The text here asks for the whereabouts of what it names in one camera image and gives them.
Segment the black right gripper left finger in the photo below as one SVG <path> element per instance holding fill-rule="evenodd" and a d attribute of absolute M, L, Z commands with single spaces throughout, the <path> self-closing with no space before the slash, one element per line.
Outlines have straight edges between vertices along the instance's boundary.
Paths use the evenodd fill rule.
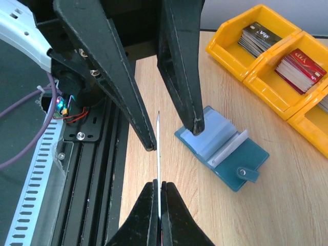
<path fill-rule="evenodd" d="M 159 245 L 158 182 L 147 182 L 129 216 L 107 245 Z"/>

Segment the blue card holder wallet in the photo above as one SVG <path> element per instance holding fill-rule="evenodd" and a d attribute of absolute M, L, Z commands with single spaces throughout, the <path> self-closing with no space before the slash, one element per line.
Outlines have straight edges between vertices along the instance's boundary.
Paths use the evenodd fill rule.
<path fill-rule="evenodd" d="M 195 136 L 181 127 L 175 136 L 232 191 L 238 192 L 248 181 L 255 183 L 269 153 L 249 138 L 247 130 L 239 132 L 212 107 L 205 107 L 203 114 L 201 134 Z"/>

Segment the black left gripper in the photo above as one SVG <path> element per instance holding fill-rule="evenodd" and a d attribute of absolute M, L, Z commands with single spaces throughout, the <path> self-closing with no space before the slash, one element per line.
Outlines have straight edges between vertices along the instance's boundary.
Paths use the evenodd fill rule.
<path fill-rule="evenodd" d="M 109 96 L 125 114 L 143 147 L 156 137 L 131 63 L 156 53 L 161 1 L 26 1 L 51 48 L 51 72 L 59 88 L 82 107 Z M 87 57 L 80 55 L 83 50 Z M 101 78 L 90 75 L 98 70 Z"/>

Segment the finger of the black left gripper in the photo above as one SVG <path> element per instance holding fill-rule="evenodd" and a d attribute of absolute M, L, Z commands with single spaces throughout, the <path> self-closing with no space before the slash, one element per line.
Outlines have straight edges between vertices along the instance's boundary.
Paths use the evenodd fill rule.
<path fill-rule="evenodd" d="M 183 125 L 204 131 L 198 55 L 204 1 L 162 1 L 157 66 Z"/>

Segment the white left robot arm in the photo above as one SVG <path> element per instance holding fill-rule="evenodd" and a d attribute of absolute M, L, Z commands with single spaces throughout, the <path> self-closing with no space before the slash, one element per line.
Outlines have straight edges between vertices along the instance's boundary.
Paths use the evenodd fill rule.
<path fill-rule="evenodd" d="M 147 151 L 156 138 L 132 62 L 157 67 L 183 125 L 204 131 L 198 70 L 203 1 L 1 1 L 1 39 L 82 107 L 109 97 Z"/>

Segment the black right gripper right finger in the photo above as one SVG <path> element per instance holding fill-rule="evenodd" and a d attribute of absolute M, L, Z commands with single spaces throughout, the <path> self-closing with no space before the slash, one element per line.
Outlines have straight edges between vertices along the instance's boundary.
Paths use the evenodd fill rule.
<path fill-rule="evenodd" d="M 161 186 L 162 245 L 213 245 L 197 225 L 173 182 Z"/>

